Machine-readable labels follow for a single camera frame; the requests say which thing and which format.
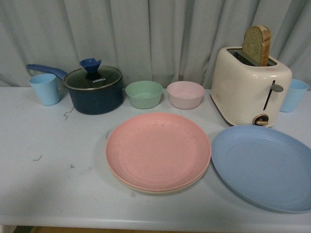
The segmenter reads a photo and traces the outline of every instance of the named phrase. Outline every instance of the toaster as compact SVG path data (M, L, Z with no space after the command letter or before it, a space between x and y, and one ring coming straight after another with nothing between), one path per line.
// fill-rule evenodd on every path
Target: toaster
M210 96L229 124L271 127L291 80L291 70L271 56L262 67L242 47L227 47L218 53Z

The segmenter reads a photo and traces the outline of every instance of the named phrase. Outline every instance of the curtain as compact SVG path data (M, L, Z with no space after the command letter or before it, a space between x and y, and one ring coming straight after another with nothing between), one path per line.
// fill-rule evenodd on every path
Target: curtain
M124 86L208 89L219 50L242 46L258 24L272 32L270 55L311 86L310 22L311 0L1 0L0 86L29 86L27 64L70 72L95 58Z

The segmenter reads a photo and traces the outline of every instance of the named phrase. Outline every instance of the toaster lever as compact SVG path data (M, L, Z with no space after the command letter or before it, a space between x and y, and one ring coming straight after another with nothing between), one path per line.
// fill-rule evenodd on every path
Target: toaster lever
M277 85L273 82L271 85L271 90L273 90L275 92L282 92L284 90L284 88L281 85Z
M258 116L255 116L253 119L253 125L267 125L269 121L269 117L266 114L259 114Z

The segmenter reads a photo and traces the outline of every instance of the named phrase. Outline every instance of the white table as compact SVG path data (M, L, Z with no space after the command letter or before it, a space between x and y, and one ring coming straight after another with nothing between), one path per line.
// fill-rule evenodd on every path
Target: white table
M103 115L77 112L66 89L43 106L31 88L0 87L0 224L200 232L311 232L311 213L276 213L242 200L218 178L212 163L203 177L177 193L149 195L117 180L105 160L112 130L149 112L196 122L213 138L229 126L206 90L200 106L174 108L166 90L149 110L121 107ZM311 147L311 92L273 129Z

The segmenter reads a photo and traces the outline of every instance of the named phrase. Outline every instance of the plastic cup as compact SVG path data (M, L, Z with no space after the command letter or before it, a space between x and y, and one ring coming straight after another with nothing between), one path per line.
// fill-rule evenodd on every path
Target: plastic cup
M287 91L280 111L289 113L294 110L308 88L308 84L304 83L303 81L292 79L291 85Z
M60 101L56 76L39 74L29 79L29 83L43 105L54 105Z

